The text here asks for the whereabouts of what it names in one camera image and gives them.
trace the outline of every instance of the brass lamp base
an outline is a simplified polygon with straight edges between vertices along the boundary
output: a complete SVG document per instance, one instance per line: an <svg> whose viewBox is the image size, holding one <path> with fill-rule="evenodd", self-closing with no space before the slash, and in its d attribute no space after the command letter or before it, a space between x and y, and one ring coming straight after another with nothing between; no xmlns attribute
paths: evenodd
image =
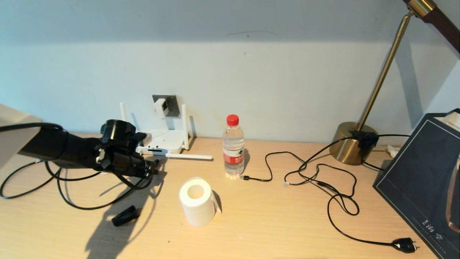
<svg viewBox="0 0 460 259"><path fill-rule="evenodd" d="M357 128L358 123L356 122L344 122L339 125L333 142L342 138L351 137L350 131L354 131ZM377 133L371 127L364 125L361 131ZM331 155L338 161L349 164L349 165L360 165L363 160L366 160L372 147L362 149L358 147L358 140L346 139L329 148Z"/></svg>

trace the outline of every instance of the red bottle cap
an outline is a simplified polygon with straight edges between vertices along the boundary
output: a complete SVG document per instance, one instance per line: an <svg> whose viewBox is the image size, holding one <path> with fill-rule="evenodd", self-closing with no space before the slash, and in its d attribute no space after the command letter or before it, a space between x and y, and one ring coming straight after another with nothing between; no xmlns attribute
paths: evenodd
<svg viewBox="0 0 460 259"><path fill-rule="evenodd" d="M238 118L238 115L230 114L229 116L227 116L227 125L233 127L237 126L239 122L240 118Z"/></svg>

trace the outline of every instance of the white paper roll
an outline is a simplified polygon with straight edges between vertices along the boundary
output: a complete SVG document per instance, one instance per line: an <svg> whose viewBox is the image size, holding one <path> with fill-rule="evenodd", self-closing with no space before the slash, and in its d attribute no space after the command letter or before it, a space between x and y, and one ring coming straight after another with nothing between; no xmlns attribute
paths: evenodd
<svg viewBox="0 0 460 259"><path fill-rule="evenodd" d="M179 200L184 208L185 217L195 227L211 222L216 210L222 213L211 186L201 177L190 178L182 184Z"/></svg>

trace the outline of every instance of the water bottle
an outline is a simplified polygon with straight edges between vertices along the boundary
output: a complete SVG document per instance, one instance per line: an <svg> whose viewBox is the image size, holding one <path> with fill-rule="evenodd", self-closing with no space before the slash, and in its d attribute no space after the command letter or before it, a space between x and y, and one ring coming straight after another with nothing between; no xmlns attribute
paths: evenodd
<svg viewBox="0 0 460 259"><path fill-rule="evenodd" d="M222 142L224 145L225 176L237 179L244 170L244 134L239 126L240 119L231 114L227 117Z"/></svg>

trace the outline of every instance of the desk surface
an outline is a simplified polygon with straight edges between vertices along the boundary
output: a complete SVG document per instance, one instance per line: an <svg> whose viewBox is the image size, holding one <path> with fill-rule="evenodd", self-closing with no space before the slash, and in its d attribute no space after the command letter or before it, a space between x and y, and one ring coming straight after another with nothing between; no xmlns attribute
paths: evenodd
<svg viewBox="0 0 460 259"><path fill-rule="evenodd" d="M269 152L291 151L307 158L324 146L247 141L250 158L244 174L268 177L264 157ZM55 180L24 197L0 200L0 258L436 258L374 191L376 171L339 163L327 152L307 169L313 174L316 163L326 163L354 173L358 179L355 199L361 212L352 217L333 203L331 214L336 225L351 236L372 241L411 237L420 246L413 254L353 241L337 232L326 213L329 195L311 184L283 186L284 175L299 167L299 161L288 154L269 157L273 181L257 182L225 178L221 152L219 139L195 139L190 153L213 155L214 161L168 159L163 166L166 176L158 177L152 189L136 191L115 205L95 211L65 204ZM368 162L381 165L389 159L385 152L375 151ZM31 161L34 159L15 156L0 172L0 181ZM78 169L63 175L71 178L92 173ZM178 200L182 183L195 176L208 181L222 200L223 213L204 227L188 224ZM28 190L47 178L43 163L33 165L10 181L5 195ZM328 168L321 169L318 180L344 193L350 192L353 183L348 174ZM288 181L299 182L301 178L292 175ZM72 202L80 206L104 204L126 190L111 174L63 186ZM347 204L353 211L352 204ZM114 227L110 219L130 205L142 208L140 218Z"/></svg>

